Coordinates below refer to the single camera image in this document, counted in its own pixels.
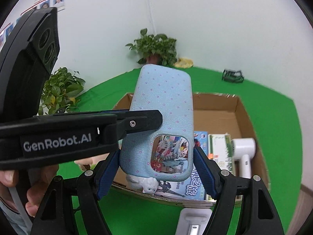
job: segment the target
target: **book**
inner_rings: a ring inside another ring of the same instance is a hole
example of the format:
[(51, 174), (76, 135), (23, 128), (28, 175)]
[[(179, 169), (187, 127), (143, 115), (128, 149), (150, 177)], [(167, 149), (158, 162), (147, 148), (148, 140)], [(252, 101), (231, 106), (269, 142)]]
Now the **book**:
[[(202, 131), (194, 132), (194, 146), (200, 146), (206, 155), (208, 155), (208, 133)], [(164, 197), (174, 197), (191, 200), (204, 200), (205, 190), (193, 166), (192, 173), (188, 179), (181, 182), (159, 181), (159, 187), (155, 195)]]
[[(235, 175), (233, 148), (229, 134), (209, 134), (209, 159), (213, 159), (220, 169), (226, 169)], [(210, 195), (206, 195), (207, 201), (216, 202)]]

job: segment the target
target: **camera lens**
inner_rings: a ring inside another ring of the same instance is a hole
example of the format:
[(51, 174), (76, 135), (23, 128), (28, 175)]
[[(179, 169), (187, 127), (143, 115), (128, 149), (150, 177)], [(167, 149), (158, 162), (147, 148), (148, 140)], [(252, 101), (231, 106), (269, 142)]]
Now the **camera lens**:
[(43, 58), (45, 63), (47, 63), (49, 61), (49, 59), (51, 58), (53, 47), (54, 47), (53, 43), (51, 43), (48, 46), (46, 53), (44, 54), (44, 58)]
[(46, 45), (49, 37), (50, 37), (50, 28), (46, 29), (41, 35), (39, 40), (39, 49), (42, 49)]
[(54, 67), (54, 63), (55, 63), (55, 56), (51, 59), (51, 63), (50, 63), (50, 70), (53, 69)]

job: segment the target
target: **cardboard box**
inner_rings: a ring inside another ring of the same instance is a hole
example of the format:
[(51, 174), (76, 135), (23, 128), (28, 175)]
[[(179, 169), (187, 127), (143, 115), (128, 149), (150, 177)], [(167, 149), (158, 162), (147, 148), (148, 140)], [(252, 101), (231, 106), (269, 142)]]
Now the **cardboard box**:
[[(132, 101), (132, 94), (126, 94), (113, 109), (129, 109)], [(270, 178), (268, 176), (267, 166), (258, 145), (256, 134), (254, 132), (250, 118), (238, 96), (225, 94), (193, 94), (194, 109), (194, 130), (206, 131), (210, 134), (230, 134), (232, 139), (236, 138), (254, 138), (256, 142), (255, 157), (251, 161), (252, 174), (259, 175), (268, 190), (270, 190)], [(239, 174), (238, 164), (235, 162), (236, 174)], [(158, 202), (161, 204), (170, 204), (183, 207), (208, 208), (213, 206), (212, 202), (197, 201), (178, 198), (164, 198), (161, 196), (149, 196), (139, 192), (133, 192), (126, 189), (125, 174), (119, 169), (115, 176), (113, 186), (127, 194), (133, 194), (138, 197)], [(240, 206), (241, 200), (236, 200), (236, 206)]]

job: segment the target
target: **green backdrop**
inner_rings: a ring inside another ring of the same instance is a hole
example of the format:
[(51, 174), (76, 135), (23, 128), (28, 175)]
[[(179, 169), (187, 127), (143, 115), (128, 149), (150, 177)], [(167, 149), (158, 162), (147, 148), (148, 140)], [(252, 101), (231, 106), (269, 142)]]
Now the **green backdrop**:
[[(302, 174), (302, 140), (293, 101), (262, 85), (221, 81), (221, 73), (190, 68), (193, 92), (227, 93), (240, 96), (251, 118), (269, 169), (271, 196), (287, 231), (298, 199)], [(127, 92), (134, 92), (140, 69), (124, 73), (81, 95), (80, 111), (111, 109)], [(64, 178), (78, 176), (74, 163), (60, 165)], [(77, 198), (73, 199), (78, 206)], [(111, 188), (100, 201), (113, 235), (174, 235), (181, 208), (152, 203), (124, 195)], [(235, 208), (228, 234), (235, 234), (240, 208)], [(80, 212), (76, 213), (80, 234), (86, 234)]]

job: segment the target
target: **screw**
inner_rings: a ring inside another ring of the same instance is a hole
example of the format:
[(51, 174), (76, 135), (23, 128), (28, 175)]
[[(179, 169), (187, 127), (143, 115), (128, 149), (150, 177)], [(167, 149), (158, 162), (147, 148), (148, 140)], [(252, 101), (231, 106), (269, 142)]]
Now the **screw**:
[(134, 120), (129, 122), (130, 127), (135, 127), (136, 126), (136, 122)]
[(85, 176), (89, 177), (93, 174), (94, 172), (90, 169), (90, 170), (86, 170), (85, 171)]
[(258, 176), (258, 175), (254, 175), (254, 176), (253, 176), (253, 179), (254, 179), (255, 181), (260, 181), (260, 180), (261, 180), (260, 176)]
[(222, 174), (223, 176), (227, 177), (227, 176), (229, 175), (229, 171), (223, 169), (223, 170), (221, 171), (221, 174)]
[(55, 176), (53, 180), (54, 182), (60, 182), (61, 178), (62, 178), (61, 176)]

